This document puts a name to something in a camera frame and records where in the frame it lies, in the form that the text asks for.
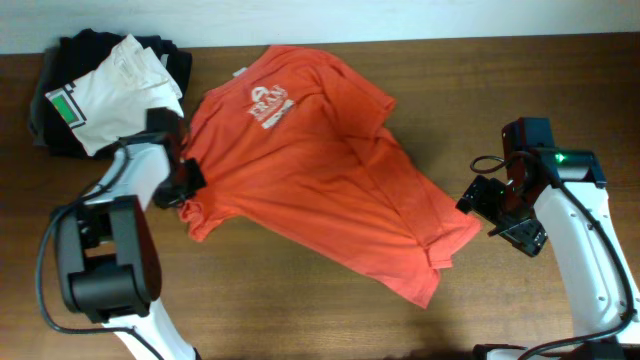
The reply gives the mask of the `orange-red t-shirt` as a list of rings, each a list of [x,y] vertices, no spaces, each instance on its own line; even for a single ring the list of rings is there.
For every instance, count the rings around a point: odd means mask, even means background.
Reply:
[[[394,107],[329,52],[268,48],[192,118],[184,156],[206,184],[179,210],[189,235],[243,216],[426,307],[481,224],[412,163]]]

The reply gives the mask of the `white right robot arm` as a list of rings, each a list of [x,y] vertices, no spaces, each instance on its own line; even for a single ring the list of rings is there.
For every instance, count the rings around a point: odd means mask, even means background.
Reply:
[[[611,220],[595,155],[554,147],[510,150],[476,178],[457,209],[493,224],[492,234],[530,257],[551,244],[569,300],[573,336],[531,348],[479,344],[477,359],[636,359],[639,289]]]

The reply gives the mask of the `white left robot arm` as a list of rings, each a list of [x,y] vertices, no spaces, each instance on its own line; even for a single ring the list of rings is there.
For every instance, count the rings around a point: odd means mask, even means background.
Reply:
[[[166,145],[124,145],[93,189],[56,211],[45,235],[54,242],[65,306],[92,324],[73,332],[114,334],[136,359],[200,356],[162,303],[162,270],[145,216],[172,173]]]

